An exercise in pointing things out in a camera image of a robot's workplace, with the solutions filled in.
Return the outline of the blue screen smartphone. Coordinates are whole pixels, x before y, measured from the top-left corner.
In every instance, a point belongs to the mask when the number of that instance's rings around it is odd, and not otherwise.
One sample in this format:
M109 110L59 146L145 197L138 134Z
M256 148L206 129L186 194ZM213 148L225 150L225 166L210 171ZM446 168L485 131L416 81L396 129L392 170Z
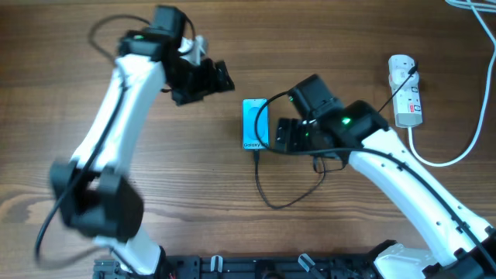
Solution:
M264 150L264 146L269 145L268 107L263 109L256 121L260 107L266 102L265 98L244 99L242 102L244 150Z

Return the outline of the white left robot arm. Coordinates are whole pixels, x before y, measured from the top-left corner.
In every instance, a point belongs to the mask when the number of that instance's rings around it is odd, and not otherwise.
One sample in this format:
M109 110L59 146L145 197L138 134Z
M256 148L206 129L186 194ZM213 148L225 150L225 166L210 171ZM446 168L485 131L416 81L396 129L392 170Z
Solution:
M133 151L151 105L161 92L177 105L231 91L223 61L207 57L208 43L184 36L192 21L170 5L156 7L141 30L122 37L109 54L112 79L81 145L50 168L53 211L66 227L108 248L119 273L129 278L173 278L164 248L143 228L144 203L129 183Z

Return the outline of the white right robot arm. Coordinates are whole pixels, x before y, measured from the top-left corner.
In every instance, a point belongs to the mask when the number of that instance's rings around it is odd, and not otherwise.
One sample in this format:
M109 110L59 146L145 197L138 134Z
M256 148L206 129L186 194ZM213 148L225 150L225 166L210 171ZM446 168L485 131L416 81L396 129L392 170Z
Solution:
M344 106L313 74L285 92L310 121L305 147L290 155L341 160L373 182L424 239L427 250L385 242L372 257L382 278L493 278L495 228L455 198L364 101Z

